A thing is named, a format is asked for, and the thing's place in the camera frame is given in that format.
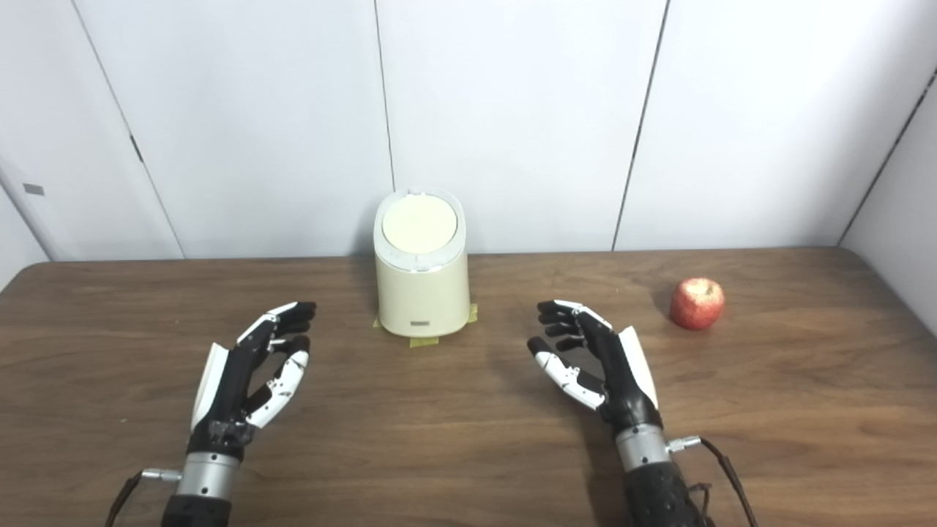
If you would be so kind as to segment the white and black left hand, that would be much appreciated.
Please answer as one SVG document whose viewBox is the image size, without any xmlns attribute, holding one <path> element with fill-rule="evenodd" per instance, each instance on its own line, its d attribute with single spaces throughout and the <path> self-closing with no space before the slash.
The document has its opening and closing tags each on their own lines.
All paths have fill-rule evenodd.
<svg viewBox="0 0 937 527">
<path fill-rule="evenodd" d="M 191 417 L 189 455 L 243 460 L 248 444 L 290 403 L 309 362 L 307 333 L 314 302 L 267 311 L 237 337 L 232 349 L 209 351 Z"/>
</svg>

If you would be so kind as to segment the white and black right hand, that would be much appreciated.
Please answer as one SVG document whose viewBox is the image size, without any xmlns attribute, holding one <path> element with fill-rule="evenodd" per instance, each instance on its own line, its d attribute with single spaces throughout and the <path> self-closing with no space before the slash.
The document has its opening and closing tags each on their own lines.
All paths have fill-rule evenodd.
<svg viewBox="0 0 937 527">
<path fill-rule="evenodd" d="M 548 300 L 537 304 L 546 337 L 529 338 L 530 354 L 568 396 L 595 410 L 614 433 L 639 426 L 662 428 L 652 374 L 635 328 L 616 331 L 585 304 Z M 583 348 L 599 361 L 603 377 L 572 366 L 562 354 Z"/>
</svg>

